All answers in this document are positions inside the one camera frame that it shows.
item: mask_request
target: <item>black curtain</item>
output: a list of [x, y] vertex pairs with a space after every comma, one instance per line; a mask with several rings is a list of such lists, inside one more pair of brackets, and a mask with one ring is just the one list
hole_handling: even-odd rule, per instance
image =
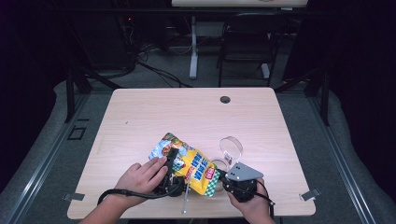
[[2, 1], [0, 29], [3, 190], [50, 116], [56, 99], [53, 87], [65, 79], [68, 61], [61, 50], [67, 46], [58, 41], [63, 27], [39, 10], [36, 1]]
[[352, 144], [396, 202], [396, 4], [362, 1], [332, 70]]
[[352, 144], [376, 183], [396, 202], [396, 3], [310, 0], [308, 10], [341, 20], [302, 22], [284, 79], [330, 63]]

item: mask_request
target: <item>hand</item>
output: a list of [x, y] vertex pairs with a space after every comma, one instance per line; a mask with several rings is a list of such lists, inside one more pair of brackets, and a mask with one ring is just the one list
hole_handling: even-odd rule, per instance
[[[139, 163], [133, 164], [120, 178], [115, 189], [128, 189], [137, 193], [150, 194], [161, 183], [163, 177], [168, 171], [168, 167], [164, 166], [166, 157], [153, 158], [144, 165]], [[122, 204], [126, 209], [143, 203], [146, 199], [123, 195], [109, 195], [115, 196], [119, 199], [119, 204]]]
[[[258, 178], [257, 181], [264, 184], [264, 180], [262, 178]], [[266, 190], [260, 183], [257, 183], [257, 192], [268, 196]], [[230, 192], [227, 192], [227, 194], [230, 198], [231, 204], [241, 211], [242, 215], [249, 223], [275, 223], [270, 217], [269, 204], [264, 198], [255, 195], [250, 201], [240, 203]]]
[[[115, 189], [128, 189], [137, 193], [150, 194], [161, 183], [168, 171], [168, 167], [164, 166], [165, 163], [166, 157], [162, 157], [160, 159], [153, 158], [144, 165], [133, 164], [122, 175]], [[128, 208], [145, 200], [135, 196], [107, 195], [103, 202], [84, 217], [80, 223], [116, 223]]]

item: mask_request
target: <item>dark background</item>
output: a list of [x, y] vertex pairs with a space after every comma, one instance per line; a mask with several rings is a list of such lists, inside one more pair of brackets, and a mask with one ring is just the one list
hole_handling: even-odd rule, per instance
[[[51, 1], [8, 0], [0, 4], [2, 190], [48, 119], [56, 98], [52, 89], [65, 80], [70, 65], [122, 68], [131, 61], [114, 18], [90, 23], [78, 23], [77, 19], [73, 33], [70, 23], [40, 10]], [[350, 16], [342, 25], [303, 21], [284, 78], [320, 66], [329, 53], [336, 55], [331, 89], [342, 103], [353, 146], [376, 183], [396, 201], [394, 8], [396, 4], [390, 1], [311, 0], [309, 10], [346, 11]], [[101, 36], [103, 31], [110, 35]], [[75, 34], [82, 35], [82, 41], [77, 41]], [[341, 44], [332, 44], [335, 36], [342, 37]]]

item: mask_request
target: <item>wooden table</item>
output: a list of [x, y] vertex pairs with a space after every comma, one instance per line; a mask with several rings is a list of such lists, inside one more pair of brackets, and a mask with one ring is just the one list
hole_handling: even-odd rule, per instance
[[[221, 96], [231, 102], [224, 104]], [[220, 139], [237, 138], [244, 147], [241, 162], [264, 173], [265, 185], [276, 203], [276, 216], [310, 216], [312, 201], [274, 91], [270, 88], [194, 88], [116, 90], [109, 102], [67, 215], [84, 218], [99, 196], [116, 185], [135, 162], [145, 163], [166, 133], [200, 149], [209, 159], [223, 157]], [[147, 201], [123, 218], [241, 217], [226, 192], [213, 197], [190, 194], [181, 214], [184, 194]]]

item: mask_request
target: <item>snack bag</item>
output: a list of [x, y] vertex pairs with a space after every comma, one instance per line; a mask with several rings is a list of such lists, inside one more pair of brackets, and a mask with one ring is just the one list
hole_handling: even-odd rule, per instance
[[198, 149], [190, 147], [187, 143], [180, 141], [173, 134], [167, 133], [148, 156], [166, 156], [171, 148], [177, 148], [178, 153], [174, 160], [173, 171], [176, 176], [184, 176], [187, 183], [189, 175], [190, 187], [201, 195], [213, 196], [219, 179], [216, 165]]

